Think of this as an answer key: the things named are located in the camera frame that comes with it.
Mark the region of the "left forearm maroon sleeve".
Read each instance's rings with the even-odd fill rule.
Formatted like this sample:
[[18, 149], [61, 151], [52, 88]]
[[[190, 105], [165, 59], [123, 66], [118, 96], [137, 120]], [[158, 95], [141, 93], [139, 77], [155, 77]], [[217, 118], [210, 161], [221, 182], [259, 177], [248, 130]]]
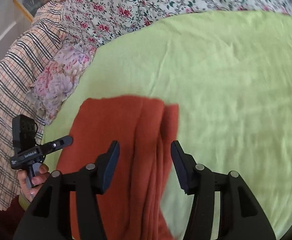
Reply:
[[19, 196], [11, 201], [7, 210], [0, 210], [0, 239], [13, 239], [24, 213]]

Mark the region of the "person's left hand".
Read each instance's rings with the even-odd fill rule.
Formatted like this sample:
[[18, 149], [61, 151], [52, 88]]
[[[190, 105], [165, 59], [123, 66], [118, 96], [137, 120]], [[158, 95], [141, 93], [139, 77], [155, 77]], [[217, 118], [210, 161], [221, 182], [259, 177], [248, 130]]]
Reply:
[[22, 194], [29, 202], [32, 202], [33, 198], [36, 196], [36, 194], [41, 189], [47, 178], [49, 178], [49, 176], [49, 168], [45, 164], [42, 164], [39, 167], [39, 174], [32, 178], [32, 183], [35, 187], [30, 189], [27, 187], [26, 184], [27, 172], [24, 170], [20, 170], [17, 172], [17, 177]]

